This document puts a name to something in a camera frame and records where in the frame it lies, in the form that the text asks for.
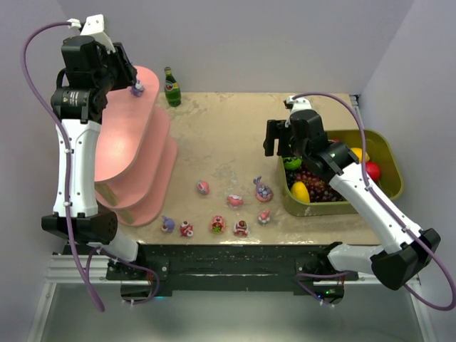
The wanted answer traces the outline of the purple bunny figure toy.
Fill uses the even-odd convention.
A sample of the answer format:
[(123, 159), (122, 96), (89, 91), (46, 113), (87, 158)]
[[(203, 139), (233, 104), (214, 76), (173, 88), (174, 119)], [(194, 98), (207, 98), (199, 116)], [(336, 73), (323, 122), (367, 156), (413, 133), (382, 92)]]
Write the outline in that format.
[(145, 86), (137, 80), (134, 85), (130, 87), (130, 92), (135, 97), (141, 97), (145, 91)]

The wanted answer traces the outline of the purple bunny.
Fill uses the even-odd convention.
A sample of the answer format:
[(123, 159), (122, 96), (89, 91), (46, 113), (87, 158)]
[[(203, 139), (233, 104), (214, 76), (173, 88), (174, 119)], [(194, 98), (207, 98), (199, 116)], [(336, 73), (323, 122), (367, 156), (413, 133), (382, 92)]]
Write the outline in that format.
[(269, 202), (272, 200), (274, 194), (271, 191), (270, 187), (265, 185), (262, 180), (261, 176), (258, 176), (257, 178), (253, 179), (253, 183), (255, 184), (255, 191), (256, 195), (255, 197), (260, 201), (260, 202)]

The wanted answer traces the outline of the small purple bunny cupcake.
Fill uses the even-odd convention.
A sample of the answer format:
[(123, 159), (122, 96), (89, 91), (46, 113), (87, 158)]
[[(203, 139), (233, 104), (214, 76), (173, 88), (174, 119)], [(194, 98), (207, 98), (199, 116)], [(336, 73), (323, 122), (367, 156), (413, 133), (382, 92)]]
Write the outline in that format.
[(161, 231), (165, 233), (173, 233), (175, 229), (175, 221), (169, 217), (162, 215)]

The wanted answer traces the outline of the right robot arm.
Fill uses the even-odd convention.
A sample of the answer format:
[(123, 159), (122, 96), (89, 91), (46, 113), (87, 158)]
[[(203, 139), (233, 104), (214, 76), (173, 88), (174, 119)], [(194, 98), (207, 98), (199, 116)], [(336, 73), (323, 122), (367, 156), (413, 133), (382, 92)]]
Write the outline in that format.
[(326, 184), (340, 193), (370, 225), (380, 241), (376, 248), (339, 244), (327, 258), (337, 271), (370, 273), (398, 290), (430, 263), (440, 235), (406, 217), (380, 190), (363, 178), (361, 161), (345, 144), (329, 140), (321, 116), (298, 110), (288, 120), (268, 120), (263, 144), (266, 156), (295, 155)]

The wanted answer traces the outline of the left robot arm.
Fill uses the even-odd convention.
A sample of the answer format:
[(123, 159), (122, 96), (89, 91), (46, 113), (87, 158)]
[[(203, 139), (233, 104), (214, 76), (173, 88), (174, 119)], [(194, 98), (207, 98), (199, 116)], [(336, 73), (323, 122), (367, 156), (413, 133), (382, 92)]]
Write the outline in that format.
[(61, 53), (65, 67), (51, 97), (59, 142), (58, 191), (53, 213), (41, 220), (42, 229), (135, 261), (138, 243), (118, 229), (114, 212), (98, 208), (95, 152), (107, 94), (133, 86), (137, 71), (123, 45), (105, 33), (67, 38)]

